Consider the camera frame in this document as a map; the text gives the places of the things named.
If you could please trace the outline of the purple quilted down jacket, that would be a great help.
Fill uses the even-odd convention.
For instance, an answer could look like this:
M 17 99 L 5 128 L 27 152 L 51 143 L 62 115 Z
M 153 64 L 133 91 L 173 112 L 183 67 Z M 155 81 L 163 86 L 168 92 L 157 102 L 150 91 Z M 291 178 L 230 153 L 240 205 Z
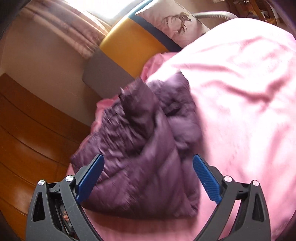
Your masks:
M 198 214 L 200 190 L 192 166 L 202 131 L 188 80 L 136 79 L 103 112 L 98 130 L 71 157 L 77 172 L 97 155 L 104 170 L 83 207 L 128 218 Z

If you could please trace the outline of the pink bed cover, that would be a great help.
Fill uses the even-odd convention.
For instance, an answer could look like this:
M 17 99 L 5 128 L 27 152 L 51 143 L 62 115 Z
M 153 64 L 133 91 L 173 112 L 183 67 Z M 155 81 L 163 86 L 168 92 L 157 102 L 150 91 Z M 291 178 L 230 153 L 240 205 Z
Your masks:
M 258 20 L 236 18 L 178 53 L 153 56 L 139 79 L 166 81 L 178 72 L 189 82 L 202 131 L 194 155 L 238 182 L 259 181 L 271 239 L 284 237 L 293 230 L 295 213 L 293 35 Z M 90 135 L 119 95 L 98 102 Z M 104 240 L 193 240 L 215 207 L 199 179 L 198 186 L 199 209 L 193 217 L 140 219 L 84 209 Z

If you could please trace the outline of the grey yellow blue headboard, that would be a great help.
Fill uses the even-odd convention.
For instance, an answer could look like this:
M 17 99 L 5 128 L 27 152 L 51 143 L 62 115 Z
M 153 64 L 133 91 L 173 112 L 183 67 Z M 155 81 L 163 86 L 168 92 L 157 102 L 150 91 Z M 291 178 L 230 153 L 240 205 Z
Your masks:
M 150 1 L 143 1 L 125 15 L 88 60 L 82 80 L 100 97 L 117 95 L 141 75 L 155 54 L 181 51 L 172 39 L 135 14 L 148 4 Z

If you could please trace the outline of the left pink window curtain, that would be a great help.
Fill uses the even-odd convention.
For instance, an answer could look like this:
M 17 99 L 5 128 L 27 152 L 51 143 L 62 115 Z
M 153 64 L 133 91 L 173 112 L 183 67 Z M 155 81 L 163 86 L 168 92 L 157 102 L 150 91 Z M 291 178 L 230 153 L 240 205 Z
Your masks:
M 48 28 L 84 59 L 89 59 L 110 27 L 80 6 L 67 1 L 30 1 L 20 13 Z

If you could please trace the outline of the white deer print pillow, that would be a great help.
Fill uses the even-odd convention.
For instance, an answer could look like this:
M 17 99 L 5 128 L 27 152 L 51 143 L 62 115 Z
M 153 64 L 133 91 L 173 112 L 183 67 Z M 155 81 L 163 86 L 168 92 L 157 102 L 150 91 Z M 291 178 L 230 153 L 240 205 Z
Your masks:
M 181 48 L 209 31 L 209 28 L 176 1 L 152 1 L 135 15 L 152 24 Z

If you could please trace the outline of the wooden desk with clutter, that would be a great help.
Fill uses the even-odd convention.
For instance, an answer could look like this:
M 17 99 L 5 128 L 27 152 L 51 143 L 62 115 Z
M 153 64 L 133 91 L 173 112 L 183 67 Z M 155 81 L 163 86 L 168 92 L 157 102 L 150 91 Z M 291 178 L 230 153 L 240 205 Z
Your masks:
M 267 1 L 226 1 L 232 13 L 241 18 L 252 18 L 278 25 L 278 16 Z

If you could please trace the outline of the grey curved bed rail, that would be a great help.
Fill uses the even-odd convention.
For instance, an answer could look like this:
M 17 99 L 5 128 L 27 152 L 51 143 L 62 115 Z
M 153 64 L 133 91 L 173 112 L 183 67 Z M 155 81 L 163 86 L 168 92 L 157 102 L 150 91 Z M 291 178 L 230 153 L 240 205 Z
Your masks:
M 228 11 L 206 11 L 206 12 L 194 13 L 193 16 L 197 19 L 217 18 L 217 19 L 224 19 L 224 20 L 232 20 L 232 19 L 238 18 L 236 15 Z

